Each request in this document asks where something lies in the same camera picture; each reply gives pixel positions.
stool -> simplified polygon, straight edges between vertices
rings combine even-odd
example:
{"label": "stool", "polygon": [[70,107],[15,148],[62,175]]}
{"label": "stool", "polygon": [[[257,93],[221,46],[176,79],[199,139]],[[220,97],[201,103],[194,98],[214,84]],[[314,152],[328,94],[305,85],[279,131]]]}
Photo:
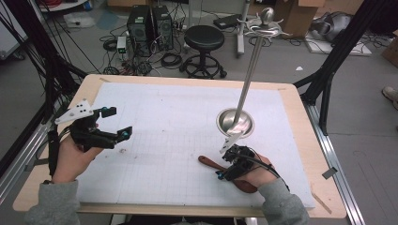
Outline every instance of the stool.
{"label": "stool", "polygon": [[[220,30],[207,25],[192,26],[185,32],[184,40],[191,48],[199,51],[199,54],[191,56],[185,60],[185,62],[179,67],[180,72],[186,71],[189,78],[213,79],[218,72],[220,72],[221,78],[226,76],[226,72],[223,70],[219,61],[210,56],[211,51],[219,49],[224,43],[224,35]],[[197,57],[199,57],[199,64],[193,63],[192,61],[193,58]],[[207,65],[207,58],[211,59],[215,64]],[[215,68],[216,71],[210,73],[208,68]]]}

white paper sheet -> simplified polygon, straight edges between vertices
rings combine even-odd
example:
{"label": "white paper sheet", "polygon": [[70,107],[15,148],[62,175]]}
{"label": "white paper sheet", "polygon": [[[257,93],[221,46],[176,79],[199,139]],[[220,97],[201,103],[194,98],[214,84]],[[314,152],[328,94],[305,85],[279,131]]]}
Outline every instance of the white paper sheet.
{"label": "white paper sheet", "polygon": [[[78,179],[78,198],[90,203],[218,205],[258,207],[264,198],[220,181],[206,156],[230,166],[219,153],[223,136],[216,117],[237,106],[240,89],[106,82],[93,109],[117,107],[100,118],[99,129],[132,126],[128,141],[105,149]],[[314,207],[308,180],[278,91],[250,90],[243,110],[254,132],[237,142],[267,156],[306,207]]]}

brown utensil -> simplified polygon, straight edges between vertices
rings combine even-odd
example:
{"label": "brown utensil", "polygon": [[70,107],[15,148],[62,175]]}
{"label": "brown utensil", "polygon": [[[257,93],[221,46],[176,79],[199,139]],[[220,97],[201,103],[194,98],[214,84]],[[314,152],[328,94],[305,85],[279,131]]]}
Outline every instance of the brown utensil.
{"label": "brown utensil", "polygon": [[[217,169],[219,171],[226,171],[226,169],[222,166],[220,166],[219,164],[215,163],[214,161],[212,161],[210,158],[208,157],[204,157],[204,156],[200,156],[198,158],[198,160],[200,162],[202,162],[203,164],[212,167],[214,169]],[[234,183],[234,185],[241,191],[245,192],[245,193],[254,193],[257,191],[257,187],[253,186],[252,184],[250,184],[247,181],[241,181],[241,180],[233,180],[232,183]]]}

silver bowl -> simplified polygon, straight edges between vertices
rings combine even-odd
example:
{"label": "silver bowl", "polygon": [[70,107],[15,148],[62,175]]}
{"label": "silver bowl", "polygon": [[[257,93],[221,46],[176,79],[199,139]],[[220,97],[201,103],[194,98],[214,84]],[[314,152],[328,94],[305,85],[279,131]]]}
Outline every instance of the silver bowl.
{"label": "silver bowl", "polygon": [[245,111],[240,114],[239,120],[234,124],[237,109],[223,110],[217,115],[217,128],[225,136],[232,136],[243,131],[241,138],[249,137],[254,131],[253,118]]}

gray sleeve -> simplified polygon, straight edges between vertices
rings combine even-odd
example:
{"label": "gray sleeve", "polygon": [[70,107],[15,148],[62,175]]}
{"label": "gray sleeve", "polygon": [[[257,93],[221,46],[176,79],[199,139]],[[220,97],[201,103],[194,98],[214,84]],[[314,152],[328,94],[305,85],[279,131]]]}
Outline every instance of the gray sleeve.
{"label": "gray sleeve", "polygon": [[80,204],[76,199],[78,181],[65,184],[40,184],[38,204],[25,214],[25,223],[79,225],[76,210]]}
{"label": "gray sleeve", "polygon": [[262,210],[269,225],[309,223],[310,218],[301,199],[287,190],[282,178],[261,186],[258,191],[265,198]]}

